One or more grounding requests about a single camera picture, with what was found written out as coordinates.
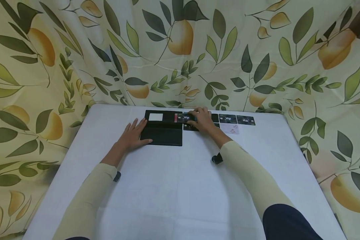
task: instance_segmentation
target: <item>white table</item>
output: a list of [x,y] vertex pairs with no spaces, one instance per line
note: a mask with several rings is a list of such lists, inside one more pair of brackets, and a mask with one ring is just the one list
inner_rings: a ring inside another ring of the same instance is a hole
[[[147,109],[188,111],[92,106],[23,240],[53,237],[84,179],[127,123],[143,118]],[[253,116],[256,126],[239,125],[240,134],[230,137],[271,173],[324,240],[346,239],[283,116],[212,112]],[[264,240],[245,186],[224,164],[210,161],[217,153],[201,133],[183,131],[182,147],[148,145],[128,154],[119,167],[121,179],[99,209],[96,239]]]

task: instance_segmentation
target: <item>hand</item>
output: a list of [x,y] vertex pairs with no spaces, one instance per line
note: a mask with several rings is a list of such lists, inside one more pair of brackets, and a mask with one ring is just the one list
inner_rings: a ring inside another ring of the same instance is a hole
[[133,121],[132,125],[129,123],[119,138],[119,141],[115,145],[119,145],[125,151],[131,151],[143,145],[147,145],[152,142],[152,139],[139,140],[140,134],[147,125],[147,120],[143,118],[139,124],[137,124],[137,118]]
[[147,125],[147,120],[143,118],[137,126],[136,124],[137,118],[132,125],[130,123],[127,125],[119,141],[113,145],[101,163],[117,167],[126,152],[152,142],[152,139],[139,140],[141,132]]
[[212,121],[211,112],[206,107],[197,107],[195,110],[189,111],[188,114],[195,116],[197,122],[188,121],[187,124],[196,127],[200,132],[211,134],[217,128]]

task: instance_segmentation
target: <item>right hand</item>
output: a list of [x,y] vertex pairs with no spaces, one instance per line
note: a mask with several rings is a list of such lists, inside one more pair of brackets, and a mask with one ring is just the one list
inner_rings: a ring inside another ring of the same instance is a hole
[[197,107],[195,110],[189,111],[188,114],[195,116],[197,122],[188,121],[187,124],[196,127],[200,132],[210,134],[211,131],[217,128],[212,121],[211,112],[206,107]]

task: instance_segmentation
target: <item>white label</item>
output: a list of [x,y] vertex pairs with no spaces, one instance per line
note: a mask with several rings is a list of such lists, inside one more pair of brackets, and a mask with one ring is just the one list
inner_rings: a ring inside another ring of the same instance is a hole
[[162,113],[150,113],[148,121],[163,121]]

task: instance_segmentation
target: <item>left hand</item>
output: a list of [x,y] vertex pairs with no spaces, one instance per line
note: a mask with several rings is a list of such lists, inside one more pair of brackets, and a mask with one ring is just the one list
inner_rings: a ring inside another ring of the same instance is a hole
[[147,125],[147,120],[143,118],[138,125],[137,124],[137,118],[135,121],[133,121],[132,125],[129,123],[119,138],[119,141],[115,143],[115,145],[118,145],[120,148],[122,148],[124,151],[129,152],[135,148],[138,148],[143,145],[147,145],[150,142],[152,142],[152,139],[144,139],[140,140],[140,134]]

